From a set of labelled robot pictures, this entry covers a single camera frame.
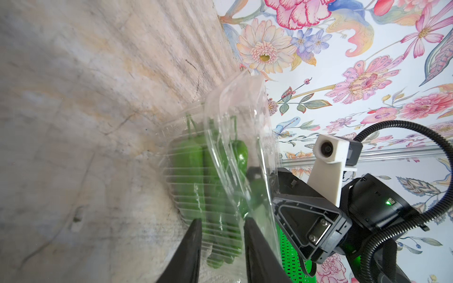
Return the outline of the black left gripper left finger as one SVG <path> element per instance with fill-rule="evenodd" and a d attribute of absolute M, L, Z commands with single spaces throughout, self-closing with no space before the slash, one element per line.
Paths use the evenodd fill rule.
<path fill-rule="evenodd" d="M 157 283 L 197 283 L 202 251 L 202 221 L 194 219 Z"/>

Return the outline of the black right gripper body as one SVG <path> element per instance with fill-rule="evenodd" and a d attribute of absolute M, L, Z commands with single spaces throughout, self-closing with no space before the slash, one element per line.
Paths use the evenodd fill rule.
<path fill-rule="evenodd" d="M 356 178 L 342 187 L 340 209 L 352 226 L 336 248 L 345 255 L 354 277 L 361 276 L 361 257 L 366 242 L 374 234 L 419 215 L 403 197 L 370 174 Z M 400 232 L 379 246 L 372 258 L 371 271 L 379 283 L 409 283 L 396 264 L 396 240 Z"/>

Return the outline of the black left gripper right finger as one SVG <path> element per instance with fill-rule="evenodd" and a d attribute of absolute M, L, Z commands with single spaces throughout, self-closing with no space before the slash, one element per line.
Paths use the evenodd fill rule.
<path fill-rule="evenodd" d="M 247 280 L 249 283 L 291 283 L 252 217 L 244 224 Z"/>

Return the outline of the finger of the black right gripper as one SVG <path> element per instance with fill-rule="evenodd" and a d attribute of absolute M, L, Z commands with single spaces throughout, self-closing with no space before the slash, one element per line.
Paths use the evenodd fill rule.
<path fill-rule="evenodd" d="M 278 226 L 301 259 L 324 263 L 339 250 L 352 220 L 287 169 L 278 168 L 277 176 L 271 203 Z"/>

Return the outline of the green plastic mesh basket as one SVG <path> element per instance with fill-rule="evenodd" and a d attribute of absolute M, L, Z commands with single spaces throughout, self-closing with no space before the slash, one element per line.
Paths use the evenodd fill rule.
<path fill-rule="evenodd" d="M 280 241 L 281 263 L 287 276 L 293 283 L 315 283 L 316 276 L 307 276 L 303 273 L 297 251 L 290 244 L 284 232 L 277 226 Z"/>

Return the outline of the green peppers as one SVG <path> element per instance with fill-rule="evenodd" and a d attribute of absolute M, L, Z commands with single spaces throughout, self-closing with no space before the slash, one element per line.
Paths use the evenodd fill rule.
<path fill-rule="evenodd" d="M 211 247 L 206 263 L 213 269 L 233 264 L 242 253 L 239 213 L 248 213 L 248 204 L 235 193 L 232 204 L 218 174 L 215 160 L 200 123 L 186 116 L 186 129 L 168 151 L 167 181 L 184 222 L 202 221 L 204 241 Z"/>

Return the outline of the clear pepper container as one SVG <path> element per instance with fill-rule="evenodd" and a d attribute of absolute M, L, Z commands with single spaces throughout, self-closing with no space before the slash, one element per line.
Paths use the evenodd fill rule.
<path fill-rule="evenodd" d="M 279 253 L 270 200 L 272 188 L 277 184 L 278 152 L 264 77 L 246 71 L 233 75 L 202 99 L 183 108 L 161 129 L 159 167 L 178 212 L 166 169 L 171 143 L 181 137 L 186 129 L 187 115 L 202 125 L 230 202 L 233 204 L 235 193 L 239 193 L 248 204 L 246 215 L 236 214 L 243 240 L 242 253 L 234 259 L 233 264 L 213 269 L 206 263 L 211 247 L 202 237 L 202 263 L 210 271 L 234 280 L 243 280 L 246 277 L 244 224 L 247 217 L 255 220 L 272 251 Z"/>

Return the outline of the right aluminium corner post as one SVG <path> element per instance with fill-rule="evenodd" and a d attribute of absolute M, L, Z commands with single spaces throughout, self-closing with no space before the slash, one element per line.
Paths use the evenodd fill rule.
<path fill-rule="evenodd" d="M 373 160 L 392 160 L 406 158 L 421 158 L 423 156 L 445 156 L 444 151 L 438 146 L 414 147 L 404 149 L 391 149 L 364 152 L 359 158 L 359 162 L 368 162 Z M 311 166 L 315 163 L 316 158 L 288 159 L 281 162 L 282 167 Z"/>

